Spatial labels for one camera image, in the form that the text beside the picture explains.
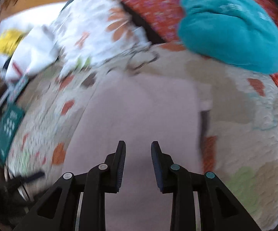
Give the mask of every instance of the pillow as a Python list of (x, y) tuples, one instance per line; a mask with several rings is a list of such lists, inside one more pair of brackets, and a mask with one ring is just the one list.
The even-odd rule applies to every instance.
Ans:
[(144, 30), (130, 24), (119, 0), (74, 0), (52, 30), (65, 60), (60, 79), (76, 67), (100, 66), (118, 54), (149, 45)]
[(178, 35), (199, 54), (252, 71), (278, 72), (278, 28), (254, 0), (180, 0)]

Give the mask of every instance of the orange flower pattern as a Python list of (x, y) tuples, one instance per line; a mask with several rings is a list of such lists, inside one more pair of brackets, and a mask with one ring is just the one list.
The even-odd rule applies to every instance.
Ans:
[(75, 104), (75, 101), (74, 100), (70, 100), (70, 101), (67, 101), (66, 103), (64, 103), (64, 106), (61, 110), (61, 115), (62, 116), (65, 116), (67, 111), (69, 111), (70, 108), (72, 108)]
[(263, 82), (261, 82), (259, 79), (252, 79), (252, 78), (248, 78), (247, 80), (260, 96), (265, 96), (265, 92), (264, 92), (265, 86)]
[(112, 40), (115, 42), (119, 40), (124, 33), (126, 33), (126, 39), (129, 40), (132, 36), (133, 33), (129, 29), (129, 24), (128, 24), (128, 18), (121, 8), (112, 8), (110, 9), (110, 12), (112, 15), (108, 18), (108, 21), (115, 21), (112, 24), (110, 24), (106, 31), (107, 32), (112, 32), (115, 30), (112, 36)]
[(89, 33), (88, 32), (83, 32), (82, 33), (82, 37), (75, 43), (75, 46), (78, 46), (79, 49), (83, 48), (83, 45), (85, 43), (85, 40), (89, 37)]
[(215, 168), (215, 146), (217, 136), (204, 137), (203, 144), (203, 171), (209, 172), (214, 171)]
[(26, 133), (26, 134), (23, 136), (23, 144), (21, 145), (21, 148), (20, 148), (21, 151), (23, 151), (23, 148), (24, 148), (24, 145), (25, 145), (25, 143), (26, 143), (26, 141), (27, 141), (28, 136), (29, 136), (29, 133)]
[(52, 154), (52, 165), (60, 165), (64, 163), (66, 152), (64, 150), (64, 143), (59, 143)]
[(74, 75), (69, 75), (65, 77), (60, 84), (59, 91), (63, 90), (70, 82), (74, 79)]

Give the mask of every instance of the textured white fabric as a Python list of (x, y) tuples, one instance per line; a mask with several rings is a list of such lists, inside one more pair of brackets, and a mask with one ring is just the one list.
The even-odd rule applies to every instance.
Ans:
[[(8, 166), (16, 175), (45, 171), (46, 178), (29, 184), (28, 192), (35, 194), (62, 175), (63, 161), (57, 164), (52, 158), (54, 150), (64, 143), (67, 154), (87, 102), (107, 69), (125, 70), (128, 66), (127, 71), (135, 74), (191, 79), (211, 85), (213, 100), (203, 155), (205, 170), (217, 174), (262, 230), (273, 229), (278, 224), (278, 88), (271, 77), (203, 58), (172, 43), (154, 45), (131, 60), (130, 56), (114, 58), (91, 69), (89, 73), (96, 73), (95, 80), (82, 71), (68, 78), (68, 85), (60, 89), (55, 83), (59, 70), (48, 73), (54, 65), (28, 85), (19, 99), (26, 115), (8, 157)], [(143, 62), (149, 64), (141, 67)], [(204, 87), (199, 89), (200, 101), (210, 105), (210, 96), (201, 93)], [(72, 100), (73, 107), (61, 115), (65, 102)]]
[(46, 26), (34, 27), (18, 44), (6, 71), (5, 80), (18, 80), (23, 75), (35, 76), (53, 64), (58, 54), (59, 49), (53, 43)]
[(119, 0), (74, 0), (52, 23), (66, 62), (60, 78), (75, 68), (100, 66), (134, 46), (148, 46), (144, 30), (135, 29)]

